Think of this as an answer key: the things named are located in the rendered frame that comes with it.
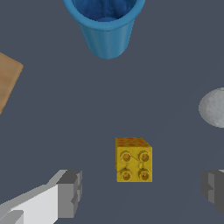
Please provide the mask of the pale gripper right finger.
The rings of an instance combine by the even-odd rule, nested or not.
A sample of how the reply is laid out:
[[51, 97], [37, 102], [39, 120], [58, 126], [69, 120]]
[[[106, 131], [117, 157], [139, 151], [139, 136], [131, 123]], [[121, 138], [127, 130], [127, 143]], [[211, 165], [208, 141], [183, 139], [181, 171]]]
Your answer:
[[224, 170], [202, 171], [200, 178], [203, 196], [224, 214]]

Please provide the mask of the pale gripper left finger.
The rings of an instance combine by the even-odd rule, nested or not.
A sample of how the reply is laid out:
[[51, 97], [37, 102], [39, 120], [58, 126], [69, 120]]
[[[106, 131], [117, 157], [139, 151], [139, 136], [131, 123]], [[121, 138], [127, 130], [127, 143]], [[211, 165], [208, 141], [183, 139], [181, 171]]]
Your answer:
[[0, 205], [0, 224], [54, 224], [73, 218], [82, 195], [82, 171], [59, 170], [45, 185]]

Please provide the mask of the grey white ball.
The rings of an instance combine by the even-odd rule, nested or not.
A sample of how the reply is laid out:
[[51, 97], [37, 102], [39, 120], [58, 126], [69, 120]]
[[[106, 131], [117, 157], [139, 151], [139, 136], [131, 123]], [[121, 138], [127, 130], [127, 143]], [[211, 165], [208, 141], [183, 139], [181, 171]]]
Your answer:
[[199, 114], [210, 125], [224, 128], [224, 87], [207, 93], [201, 99]]

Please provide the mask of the yellow studded toy brick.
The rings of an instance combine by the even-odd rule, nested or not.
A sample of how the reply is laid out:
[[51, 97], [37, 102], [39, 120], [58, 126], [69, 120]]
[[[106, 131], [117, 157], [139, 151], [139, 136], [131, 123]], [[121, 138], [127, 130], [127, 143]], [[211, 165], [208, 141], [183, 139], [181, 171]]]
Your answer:
[[152, 181], [152, 147], [141, 137], [115, 139], [117, 182]]

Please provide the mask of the tan wooden block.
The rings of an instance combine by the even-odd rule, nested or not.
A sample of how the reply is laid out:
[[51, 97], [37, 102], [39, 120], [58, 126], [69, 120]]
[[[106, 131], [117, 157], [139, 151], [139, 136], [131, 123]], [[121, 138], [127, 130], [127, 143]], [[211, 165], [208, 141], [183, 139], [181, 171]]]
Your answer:
[[0, 115], [24, 65], [0, 52]]

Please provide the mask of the blue plastic cup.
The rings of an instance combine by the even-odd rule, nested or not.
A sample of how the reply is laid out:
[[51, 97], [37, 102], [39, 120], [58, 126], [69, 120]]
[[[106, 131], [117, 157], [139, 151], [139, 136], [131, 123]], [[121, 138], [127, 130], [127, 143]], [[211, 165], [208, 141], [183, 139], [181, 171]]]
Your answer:
[[145, 0], [63, 0], [63, 3], [78, 22], [89, 50], [101, 59], [111, 60], [126, 50]]

